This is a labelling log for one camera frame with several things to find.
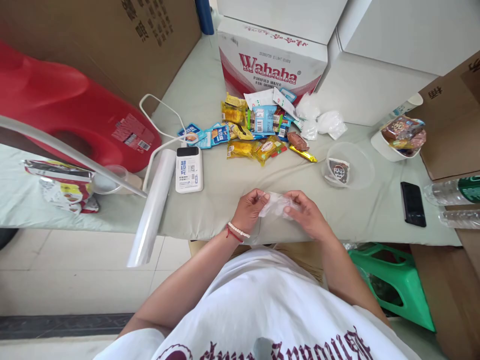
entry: plastic wrap roll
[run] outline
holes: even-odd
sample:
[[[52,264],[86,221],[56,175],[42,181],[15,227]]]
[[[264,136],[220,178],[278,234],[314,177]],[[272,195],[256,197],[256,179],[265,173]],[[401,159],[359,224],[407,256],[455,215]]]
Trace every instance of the plastic wrap roll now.
[[[176,159],[177,153],[173,150],[165,149],[160,154],[160,162],[156,168],[126,264],[128,268],[136,268],[150,261],[165,201],[169,194]]]

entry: white t-shirt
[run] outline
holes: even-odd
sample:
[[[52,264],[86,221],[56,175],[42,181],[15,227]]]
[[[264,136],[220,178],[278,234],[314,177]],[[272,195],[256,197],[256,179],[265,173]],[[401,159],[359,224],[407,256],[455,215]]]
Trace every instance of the white t-shirt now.
[[[287,256],[253,249],[227,262],[165,338],[132,331],[95,360],[420,358],[369,311],[327,290]]]

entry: water bottle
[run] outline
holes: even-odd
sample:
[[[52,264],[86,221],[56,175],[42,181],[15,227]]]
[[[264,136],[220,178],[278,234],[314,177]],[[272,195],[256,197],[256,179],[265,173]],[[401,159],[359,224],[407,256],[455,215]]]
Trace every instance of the water bottle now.
[[[438,218],[449,228],[480,230],[480,210],[443,211]]]
[[[468,205],[480,203],[480,175],[434,183],[423,188],[433,205]]]

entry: wahaha logo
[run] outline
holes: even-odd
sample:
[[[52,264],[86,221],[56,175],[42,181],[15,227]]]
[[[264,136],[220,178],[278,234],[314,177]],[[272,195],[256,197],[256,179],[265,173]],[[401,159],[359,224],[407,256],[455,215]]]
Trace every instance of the wahaha logo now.
[[[277,80],[281,80],[284,82],[289,82],[290,84],[297,83],[297,75],[291,74],[285,71],[285,68],[282,67],[281,71],[276,68],[271,68],[267,62],[264,62],[263,65],[257,64],[257,58],[252,58],[248,55],[238,53],[240,55],[241,64],[243,66],[243,71],[255,73],[258,75],[263,75],[267,78],[273,78]]]

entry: white power bank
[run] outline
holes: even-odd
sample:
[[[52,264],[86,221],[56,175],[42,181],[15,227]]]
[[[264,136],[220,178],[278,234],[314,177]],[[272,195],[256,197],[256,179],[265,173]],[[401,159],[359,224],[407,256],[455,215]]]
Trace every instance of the white power bank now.
[[[175,190],[186,194],[204,189],[202,150],[199,147],[179,147],[176,150]]]

